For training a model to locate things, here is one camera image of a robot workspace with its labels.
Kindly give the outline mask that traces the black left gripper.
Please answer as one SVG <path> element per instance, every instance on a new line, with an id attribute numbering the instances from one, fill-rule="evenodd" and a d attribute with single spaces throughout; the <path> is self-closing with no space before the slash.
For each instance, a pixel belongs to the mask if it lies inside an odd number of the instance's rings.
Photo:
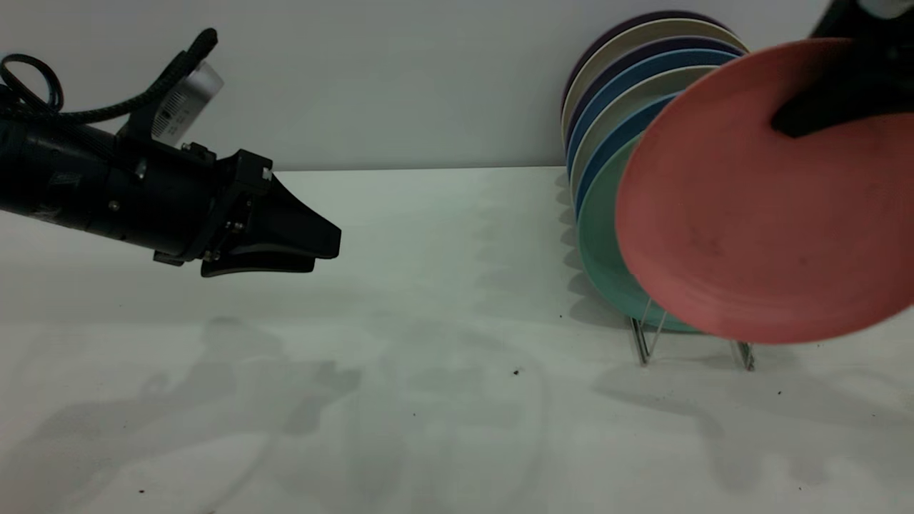
<path id="1" fill-rule="evenodd" d="M 107 236 L 150 248 L 156 261 L 203 260 L 201 276 L 215 278 L 310 273 L 340 253 L 341 229 L 297 199 L 268 158 L 151 139 L 118 139 L 114 150 Z"/>

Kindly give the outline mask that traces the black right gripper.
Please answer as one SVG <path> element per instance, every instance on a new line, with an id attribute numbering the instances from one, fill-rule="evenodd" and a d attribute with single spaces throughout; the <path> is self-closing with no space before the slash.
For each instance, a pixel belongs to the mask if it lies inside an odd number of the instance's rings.
<path id="1" fill-rule="evenodd" d="M 912 1 L 833 1 L 810 36 L 851 39 L 859 59 L 889 69 L 833 69 L 784 102 L 771 128 L 802 138 L 851 121 L 912 113 Z"/>

